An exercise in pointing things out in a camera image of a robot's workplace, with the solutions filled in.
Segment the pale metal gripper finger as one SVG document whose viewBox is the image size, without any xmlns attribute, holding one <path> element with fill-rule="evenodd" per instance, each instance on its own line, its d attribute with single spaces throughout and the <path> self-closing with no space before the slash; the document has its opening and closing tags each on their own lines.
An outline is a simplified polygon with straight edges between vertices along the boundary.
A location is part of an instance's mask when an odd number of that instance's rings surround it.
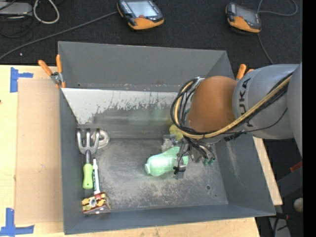
<svg viewBox="0 0 316 237">
<path fill-rule="evenodd" d="M 162 137 L 161 152 L 164 153 L 170 148 L 178 145 L 178 140 L 175 134 L 167 134 Z"/>
<path fill-rule="evenodd" d="M 186 164 L 182 157 L 178 157 L 175 161 L 175 178 L 182 179 L 184 178 L 184 173 L 186 171 Z"/>
</svg>

